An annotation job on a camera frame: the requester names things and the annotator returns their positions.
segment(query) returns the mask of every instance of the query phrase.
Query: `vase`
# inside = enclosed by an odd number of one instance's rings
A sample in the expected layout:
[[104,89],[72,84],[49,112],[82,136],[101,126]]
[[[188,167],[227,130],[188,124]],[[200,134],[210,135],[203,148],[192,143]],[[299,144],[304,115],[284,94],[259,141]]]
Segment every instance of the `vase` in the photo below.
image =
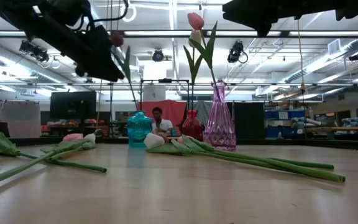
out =
[[198,110],[188,110],[187,118],[182,125],[182,134],[191,136],[199,141],[203,141],[203,128],[197,118]]
[[144,139],[152,132],[152,119],[145,116],[145,111],[136,111],[135,116],[127,120],[130,147],[146,147]]
[[224,100],[226,83],[218,81],[214,87],[214,101],[208,115],[204,141],[225,151],[236,150],[236,133],[229,108]]

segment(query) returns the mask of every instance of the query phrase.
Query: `red backdrop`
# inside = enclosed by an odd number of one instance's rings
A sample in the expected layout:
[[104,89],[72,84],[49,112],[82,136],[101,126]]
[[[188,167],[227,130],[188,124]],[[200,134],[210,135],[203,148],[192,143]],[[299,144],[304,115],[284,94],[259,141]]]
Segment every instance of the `red backdrop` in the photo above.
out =
[[183,120],[183,115],[186,110],[186,102],[177,102],[173,100],[164,100],[156,102],[142,102],[142,110],[146,111],[146,116],[153,119],[153,109],[159,107],[162,109],[162,118],[170,120],[173,124],[173,127],[177,130],[177,133],[180,134],[178,124]]

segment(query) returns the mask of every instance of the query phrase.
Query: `artificial tulip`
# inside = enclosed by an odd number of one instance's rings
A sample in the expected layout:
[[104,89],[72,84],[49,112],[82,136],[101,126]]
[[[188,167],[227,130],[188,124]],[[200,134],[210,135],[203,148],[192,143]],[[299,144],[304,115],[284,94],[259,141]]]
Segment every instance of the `artificial tulip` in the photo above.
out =
[[[197,41],[197,43],[201,44],[201,31],[200,30],[192,30],[189,39]],[[190,47],[195,48],[195,46],[189,41]]]
[[116,47],[120,47],[124,44],[124,38],[122,38],[122,36],[117,31],[111,32],[110,41]]
[[204,19],[195,12],[187,14],[187,19],[195,30],[201,30],[204,27]]

